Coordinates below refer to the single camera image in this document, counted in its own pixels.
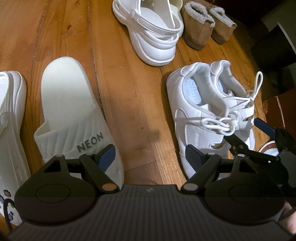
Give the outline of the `white lace sneaker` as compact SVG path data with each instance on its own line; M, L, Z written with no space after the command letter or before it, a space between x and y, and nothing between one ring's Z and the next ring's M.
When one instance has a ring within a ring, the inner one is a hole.
M187 145L227 157L230 145L224 137L234 134L238 115L227 109L210 78L210 67L196 62L170 74L166 89L179 144L180 160L187 178L196 172L186 159Z
M227 110L238 115L236 131L237 137L248 145L249 149L255 148L253 132L255 98L263 83L263 74L257 72L252 90L245 90L230 70L230 62L227 60L215 61L209 64L211 80L214 89L226 103Z

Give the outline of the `white clog with charms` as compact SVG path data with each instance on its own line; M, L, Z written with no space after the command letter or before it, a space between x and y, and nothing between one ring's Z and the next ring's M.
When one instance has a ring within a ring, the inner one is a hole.
M151 66L165 66L175 57L180 22L168 0L113 1L116 18L127 27L138 57Z

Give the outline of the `tan fleece boot right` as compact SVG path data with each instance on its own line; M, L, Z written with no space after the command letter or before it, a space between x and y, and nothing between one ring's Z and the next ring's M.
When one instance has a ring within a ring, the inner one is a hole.
M237 24L225 14L225 10L221 7L211 6L207 11L215 21L212 38L218 44L223 45L229 40Z

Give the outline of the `tan fleece boot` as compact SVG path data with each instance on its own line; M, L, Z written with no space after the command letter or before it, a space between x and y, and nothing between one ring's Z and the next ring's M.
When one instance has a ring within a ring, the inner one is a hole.
M207 45L215 27L215 20L206 7L205 1L184 1L181 9L184 40L195 50L201 50Z
M229 40L237 24L225 14L225 10L221 7L211 6L207 11L215 21L212 38L218 44L223 45Z

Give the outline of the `tan fleece boot left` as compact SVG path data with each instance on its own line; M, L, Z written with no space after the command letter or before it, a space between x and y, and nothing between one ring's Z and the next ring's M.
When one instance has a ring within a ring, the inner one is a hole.
M195 50L201 50L207 45L215 27L215 20L206 7L205 1L184 1L181 9L184 40Z

